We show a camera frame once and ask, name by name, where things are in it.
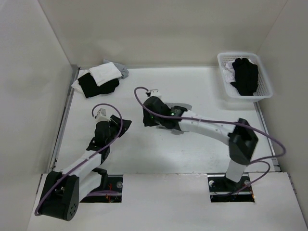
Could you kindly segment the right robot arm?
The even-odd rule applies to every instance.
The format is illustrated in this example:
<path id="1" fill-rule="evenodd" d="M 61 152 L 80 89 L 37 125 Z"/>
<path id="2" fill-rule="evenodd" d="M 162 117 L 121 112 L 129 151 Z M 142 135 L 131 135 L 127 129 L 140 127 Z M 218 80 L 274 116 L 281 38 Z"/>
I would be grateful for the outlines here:
<path id="1" fill-rule="evenodd" d="M 162 126 L 180 132 L 193 132 L 227 145 L 230 161 L 223 185 L 231 191 L 240 186 L 244 171 L 258 143 L 257 135 L 245 119 L 239 118 L 239 125 L 208 123 L 205 122 L 205 117 L 186 107 L 169 107 L 156 96 L 148 98 L 143 105 L 143 123 L 146 127 Z"/>

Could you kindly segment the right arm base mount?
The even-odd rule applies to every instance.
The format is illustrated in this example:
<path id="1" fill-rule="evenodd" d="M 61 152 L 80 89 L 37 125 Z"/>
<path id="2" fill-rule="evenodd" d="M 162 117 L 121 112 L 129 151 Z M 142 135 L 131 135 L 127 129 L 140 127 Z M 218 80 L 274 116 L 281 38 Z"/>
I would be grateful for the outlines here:
<path id="1" fill-rule="evenodd" d="M 248 174 L 244 174 L 239 182 L 233 182 L 223 174 L 207 176 L 210 201 L 213 203 L 255 202 L 251 186 L 241 190 L 250 183 Z"/>

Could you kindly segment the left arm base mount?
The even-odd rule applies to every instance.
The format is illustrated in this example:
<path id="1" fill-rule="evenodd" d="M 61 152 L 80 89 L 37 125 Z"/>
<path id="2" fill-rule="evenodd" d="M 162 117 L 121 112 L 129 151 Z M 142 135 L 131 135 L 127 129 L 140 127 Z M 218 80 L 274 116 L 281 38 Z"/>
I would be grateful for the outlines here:
<path id="1" fill-rule="evenodd" d="M 109 175 L 107 170 L 95 168 L 90 172 L 100 176 L 100 185 L 89 191 L 80 200 L 81 203 L 121 203 L 123 191 L 123 175 Z"/>

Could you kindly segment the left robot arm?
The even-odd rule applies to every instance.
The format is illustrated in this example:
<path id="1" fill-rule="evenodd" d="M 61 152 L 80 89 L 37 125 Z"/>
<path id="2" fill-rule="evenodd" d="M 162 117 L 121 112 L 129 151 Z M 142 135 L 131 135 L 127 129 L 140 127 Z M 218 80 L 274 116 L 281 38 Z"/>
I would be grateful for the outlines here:
<path id="1" fill-rule="evenodd" d="M 69 167 L 47 175 L 35 216 L 70 221 L 80 201 L 91 191 L 106 190 L 107 172 L 99 166 L 107 159 L 111 143 L 124 135 L 132 122 L 115 115 L 110 118 L 97 115 L 96 120 L 94 137 L 85 153 Z"/>

